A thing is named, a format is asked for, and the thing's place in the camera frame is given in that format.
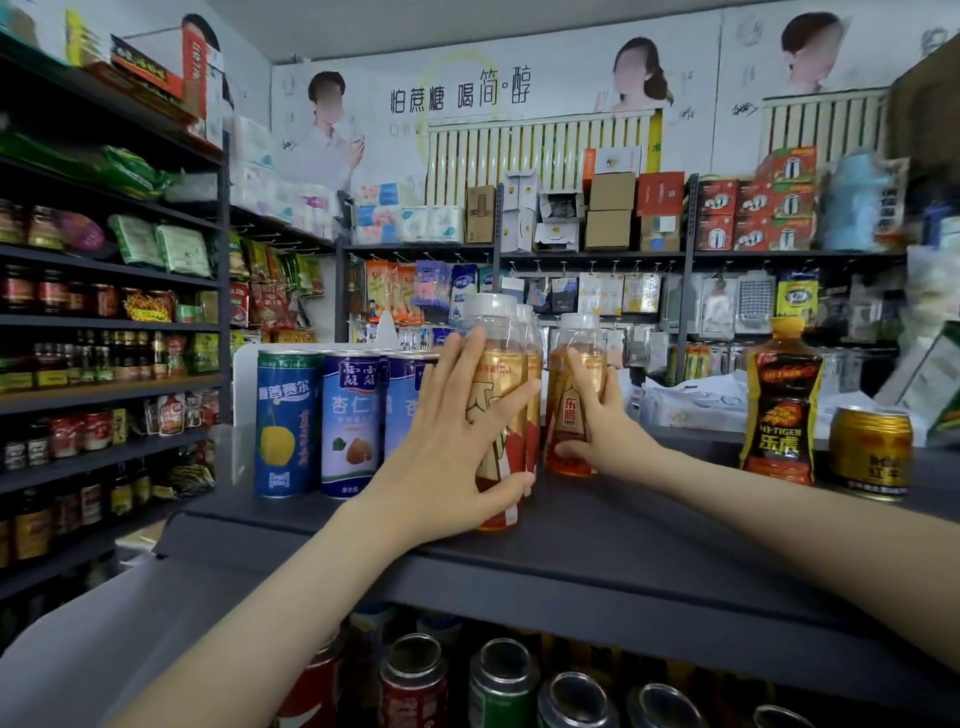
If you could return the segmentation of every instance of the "metal can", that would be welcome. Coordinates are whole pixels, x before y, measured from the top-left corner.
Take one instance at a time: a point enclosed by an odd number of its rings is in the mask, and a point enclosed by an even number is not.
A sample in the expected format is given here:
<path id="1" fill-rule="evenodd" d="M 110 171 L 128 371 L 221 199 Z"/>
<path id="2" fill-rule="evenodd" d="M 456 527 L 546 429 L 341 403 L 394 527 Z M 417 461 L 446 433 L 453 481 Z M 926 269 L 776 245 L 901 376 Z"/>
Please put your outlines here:
<path id="1" fill-rule="evenodd" d="M 516 640 L 491 640 L 470 659 L 470 728 L 526 728 L 537 716 L 540 668 Z"/>
<path id="2" fill-rule="evenodd" d="M 379 728 L 446 728 L 446 659 L 429 635 L 401 637 L 380 662 Z"/>
<path id="3" fill-rule="evenodd" d="M 253 487 L 265 497 L 304 493 L 314 471 L 318 367 L 314 352 L 260 352 Z"/>
<path id="4" fill-rule="evenodd" d="M 324 493 L 349 498 L 379 465 L 382 412 L 378 354 L 335 352 L 324 357 L 320 477 Z"/>
<path id="5" fill-rule="evenodd" d="M 905 412 L 840 407 L 830 423 L 829 449 L 839 486 L 877 500 L 900 500 L 909 491 L 913 426 Z"/>
<path id="6" fill-rule="evenodd" d="M 410 431 L 420 399 L 423 370 L 438 358 L 438 354 L 431 352 L 393 353 L 388 357 L 390 379 L 384 407 L 384 460 L 399 447 Z"/>
<path id="7" fill-rule="evenodd" d="M 669 685 L 650 683 L 627 695 L 631 728 L 706 728 L 700 711 Z"/>
<path id="8" fill-rule="evenodd" d="M 271 728 L 334 728 L 340 703 L 344 631 L 321 647 L 283 698 Z"/>
<path id="9" fill-rule="evenodd" d="M 541 728 L 618 728 L 620 715 L 603 688 L 583 672 L 561 672 L 537 697 Z"/>

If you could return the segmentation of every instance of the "right hand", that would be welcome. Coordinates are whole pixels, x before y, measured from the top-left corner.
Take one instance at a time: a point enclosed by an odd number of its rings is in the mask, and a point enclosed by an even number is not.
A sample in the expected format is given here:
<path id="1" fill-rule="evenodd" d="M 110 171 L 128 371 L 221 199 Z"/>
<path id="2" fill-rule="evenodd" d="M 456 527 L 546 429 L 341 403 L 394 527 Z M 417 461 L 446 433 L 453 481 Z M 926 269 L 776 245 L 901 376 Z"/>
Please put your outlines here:
<path id="1" fill-rule="evenodd" d="M 599 473 L 622 480 L 637 482 L 652 476 L 653 472 L 648 471 L 663 459 L 667 450 L 627 416 L 616 369 L 607 368 L 601 402 L 583 360 L 572 348 L 567 354 L 567 366 L 580 391 L 587 441 L 565 440 L 557 445 L 557 454 L 586 460 Z"/>

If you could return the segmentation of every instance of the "beverage bottle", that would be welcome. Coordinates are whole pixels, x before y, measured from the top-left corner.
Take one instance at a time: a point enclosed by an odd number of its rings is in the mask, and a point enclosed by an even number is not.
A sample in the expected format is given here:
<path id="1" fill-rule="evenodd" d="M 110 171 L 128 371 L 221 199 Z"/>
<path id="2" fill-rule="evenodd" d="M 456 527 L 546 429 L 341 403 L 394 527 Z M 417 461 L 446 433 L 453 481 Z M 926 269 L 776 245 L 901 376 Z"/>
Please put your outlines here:
<path id="1" fill-rule="evenodd" d="M 467 400 L 467 420 L 474 422 L 498 400 L 527 380 L 525 326 L 516 319 L 516 299 L 502 293 L 474 293 L 464 301 L 458 330 L 466 335 L 474 327 L 487 330 L 484 352 L 477 362 Z M 491 443 L 477 468 L 481 493 L 512 473 L 526 467 L 524 433 L 526 410 L 521 410 Z M 480 530 L 495 531 L 516 523 L 516 506 L 487 520 Z"/>
<path id="2" fill-rule="evenodd" d="M 580 354 L 598 396 L 603 396 L 607 383 L 607 350 L 600 317 L 595 313 L 564 313 L 560 317 L 557 344 L 550 353 L 546 401 L 546 467 L 565 475 L 590 475 L 590 465 L 583 460 L 557 455 L 556 446 L 563 440 L 587 440 L 587 419 L 580 402 L 580 392 L 567 365 L 567 352 Z"/>
<path id="3" fill-rule="evenodd" d="M 527 380 L 540 379 L 543 374 L 543 347 L 537 334 L 537 315 L 534 307 L 522 303 L 516 307 L 516 317 L 525 326 L 524 344 L 527 351 Z M 536 474 L 537 462 L 540 460 L 540 392 L 530 398 L 527 405 L 526 463 L 527 471 Z M 529 497 L 530 488 L 527 488 L 525 497 Z"/>

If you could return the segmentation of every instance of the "left hand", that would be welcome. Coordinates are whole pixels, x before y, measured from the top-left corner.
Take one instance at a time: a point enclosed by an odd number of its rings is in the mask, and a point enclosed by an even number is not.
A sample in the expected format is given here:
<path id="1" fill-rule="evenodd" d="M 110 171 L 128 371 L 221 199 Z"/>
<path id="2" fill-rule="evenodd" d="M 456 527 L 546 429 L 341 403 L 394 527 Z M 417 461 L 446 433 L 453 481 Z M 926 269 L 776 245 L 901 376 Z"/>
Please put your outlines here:
<path id="1" fill-rule="evenodd" d="M 436 367 L 423 372 L 420 401 L 410 433 L 363 492 L 352 499 L 367 509 L 400 552 L 480 525 L 515 505 L 530 473 L 514 473 L 488 491 L 474 477 L 493 439 L 540 392 L 528 381 L 497 401 L 473 424 L 467 399 L 487 333 L 475 328 L 466 339 L 446 339 Z"/>

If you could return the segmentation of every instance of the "snack package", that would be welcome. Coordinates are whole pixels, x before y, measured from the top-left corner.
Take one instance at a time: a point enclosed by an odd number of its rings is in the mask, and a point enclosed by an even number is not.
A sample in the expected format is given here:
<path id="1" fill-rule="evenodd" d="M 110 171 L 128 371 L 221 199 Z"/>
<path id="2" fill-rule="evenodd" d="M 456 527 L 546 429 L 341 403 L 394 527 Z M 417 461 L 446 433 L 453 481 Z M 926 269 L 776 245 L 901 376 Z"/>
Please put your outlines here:
<path id="1" fill-rule="evenodd" d="M 163 253 L 167 273 L 210 278 L 206 241 L 199 232 L 176 225 L 157 225 L 156 242 Z"/>
<path id="2" fill-rule="evenodd" d="M 153 225 L 130 215 L 110 215 L 107 223 L 116 235 L 120 255 L 127 265 L 164 267 Z"/>

